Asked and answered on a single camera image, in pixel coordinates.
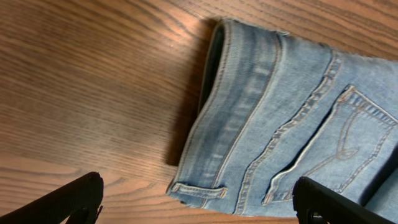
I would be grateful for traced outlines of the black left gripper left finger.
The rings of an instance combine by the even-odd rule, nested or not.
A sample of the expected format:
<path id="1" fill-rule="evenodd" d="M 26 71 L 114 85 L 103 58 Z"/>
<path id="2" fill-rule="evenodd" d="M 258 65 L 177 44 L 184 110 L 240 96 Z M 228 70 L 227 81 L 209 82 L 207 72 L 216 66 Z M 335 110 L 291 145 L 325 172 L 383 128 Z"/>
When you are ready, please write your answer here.
<path id="1" fill-rule="evenodd" d="M 1 223 L 96 223 L 102 210 L 104 181 L 89 172 L 33 202 L 1 216 Z"/>

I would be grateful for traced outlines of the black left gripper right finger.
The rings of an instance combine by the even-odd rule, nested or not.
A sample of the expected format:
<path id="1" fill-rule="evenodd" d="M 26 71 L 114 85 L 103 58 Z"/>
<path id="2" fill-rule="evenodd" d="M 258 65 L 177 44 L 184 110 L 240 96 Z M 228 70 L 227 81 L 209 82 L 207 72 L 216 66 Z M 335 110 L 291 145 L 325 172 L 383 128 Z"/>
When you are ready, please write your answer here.
<path id="1" fill-rule="evenodd" d="M 308 177 L 296 181 L 293 207 L 300 224 L 393 224 Z"/>

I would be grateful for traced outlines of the light blue denim jeans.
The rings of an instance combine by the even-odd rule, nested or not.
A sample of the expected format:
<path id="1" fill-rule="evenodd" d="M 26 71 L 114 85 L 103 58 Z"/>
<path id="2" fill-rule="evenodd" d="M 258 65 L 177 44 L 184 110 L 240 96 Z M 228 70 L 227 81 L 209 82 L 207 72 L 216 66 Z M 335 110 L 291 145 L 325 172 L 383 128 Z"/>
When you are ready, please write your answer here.
<path id="1" fill-rule="evenodd" d="M 168 195 L 294 217 L 302 176 L 397 221 L 397 62 L 220 20 Z"/>

